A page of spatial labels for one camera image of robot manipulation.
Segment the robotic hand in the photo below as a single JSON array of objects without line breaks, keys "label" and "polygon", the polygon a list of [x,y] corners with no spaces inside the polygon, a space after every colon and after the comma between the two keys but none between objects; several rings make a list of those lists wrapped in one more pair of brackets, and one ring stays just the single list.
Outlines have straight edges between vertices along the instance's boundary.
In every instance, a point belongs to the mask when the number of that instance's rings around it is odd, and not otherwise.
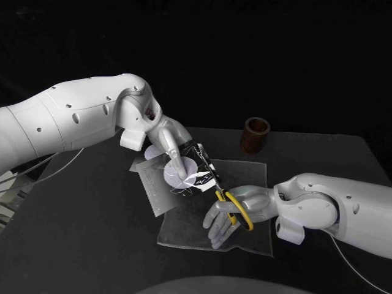
[{"label": "robotic hand", "polygon": [[[273,189],[257,186],[241,186],[229,190],[229,193],[232,193],[241,202],[254,223],[264,222],[278,215],[274,202],[271,201]],[[203,228],[211,227],[208,237],[213,249],[222,246],[222,243],[241,226],[239,222],[232,225],[226,213],[239,212],[232,202],[216,201],[206,213]]]},{"label": "robotic hand", "polygon": [[[391,187],[304,173],[274,189],[242,186],[229,192],[254,223],[278,216],[278,238],[301,244],[304,228],[319,229],[342,242],[392,259]],[[226,213],[239,213],[232,202],[216,202],[206,213],[203,227],[211,227],[213,249],[239,226],[231,225]]]},{"label": "robotic hand", "polygon": [[179,146],[192,136],[163,114],[147,82],[131,74],[66,81],[0,108],[0,176],[48,154],[92,146],[121,130],[121,146],[140,151],[149,136],[185,179]]}]

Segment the scissors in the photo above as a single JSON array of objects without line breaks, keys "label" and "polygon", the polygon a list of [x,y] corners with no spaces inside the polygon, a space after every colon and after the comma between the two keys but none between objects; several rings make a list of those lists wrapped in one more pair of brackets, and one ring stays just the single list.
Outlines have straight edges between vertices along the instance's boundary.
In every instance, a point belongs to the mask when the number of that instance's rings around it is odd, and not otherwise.
[{"label": "scissors", "polygon": [[232,193],[226,190],[222,189],[221,184],[219,184],[219,180],[218,180],[218,176],[216,173],[213,172],[212,168],[213,166],[209,165],[206,158],[208,154],[206,151],[203,149],[202,144],[199,145],[199,149],[200,149],[200,158],[208,166],[208,169],[211,171],[211,174],[213,175],[213,179],[215,179],[215,188],[216,188],[216,197],[219,199],[219,201],[225,202],[225,201],[232,201],[238,210],[241,211],[241,213],[226,213],[226,215],[229,216],[229,221],[232,222],[232,225],[235,225],[238,222],[241,223],[242,227],[245,228],[245,230],[252,231],[254,230],[254,223],[251,221],[249,215],[245,211],[245,208],[242,207],[242,204],[238,202],[236,198],[234,197]]}]

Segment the dark table surface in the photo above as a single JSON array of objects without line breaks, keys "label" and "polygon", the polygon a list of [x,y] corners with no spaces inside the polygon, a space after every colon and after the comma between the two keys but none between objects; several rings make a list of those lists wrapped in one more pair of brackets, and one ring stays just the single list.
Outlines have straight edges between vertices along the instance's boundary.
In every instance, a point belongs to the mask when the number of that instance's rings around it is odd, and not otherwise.
[{"label": "dark table surface", "polygon": [[[267,163],[268,187],[304,172],[391,186],[359,137],[271,132],[262,152],[249,156],[238,147],[239,130],[189,131],[212,159]],[[59,155],[42,176],[75,154]],[[134,157],[118,134],[36,185],[0,237],[0,293],[134,293],[208,275],[262,279],[314,293],[379,293],[317,230],[306,229],[300,246],[273,233],[274,258],[239,249],[219,253],[157,245],[163,216],[154,217],[138,174],[128,171]],[[339,244],[365,277],[392,291],[392,260]]]}]

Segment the brown cup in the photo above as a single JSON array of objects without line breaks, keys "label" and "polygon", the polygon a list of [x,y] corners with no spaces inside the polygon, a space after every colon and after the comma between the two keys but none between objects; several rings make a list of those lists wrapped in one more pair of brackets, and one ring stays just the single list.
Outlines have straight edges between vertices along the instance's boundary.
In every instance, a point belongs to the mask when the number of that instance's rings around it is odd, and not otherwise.
[{"label": "brown cup", "polygon": [[242,130],[241,148],[248,154],[257,154],[270,133],[270,123],[264,118],[249,118]]}]

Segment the gray robot hand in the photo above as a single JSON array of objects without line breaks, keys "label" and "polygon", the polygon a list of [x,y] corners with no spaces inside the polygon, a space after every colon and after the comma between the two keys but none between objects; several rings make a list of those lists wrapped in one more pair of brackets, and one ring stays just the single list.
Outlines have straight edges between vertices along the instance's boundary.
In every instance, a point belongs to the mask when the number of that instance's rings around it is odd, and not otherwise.
[{"label": "gray robot hand", "polygon": [[[273,189],[258,186],[241,186],[229,190],[249,215],[251,221],[262,222],[278,215],[274,201]],[[241,226],[239,223],[232,225],[226,213],[239,213],[232,202],[216,201],[206,213],[203,220],[203,228],[209,228],[208,237],[212,242],[212,248],[218,249],[232,233]]]}]

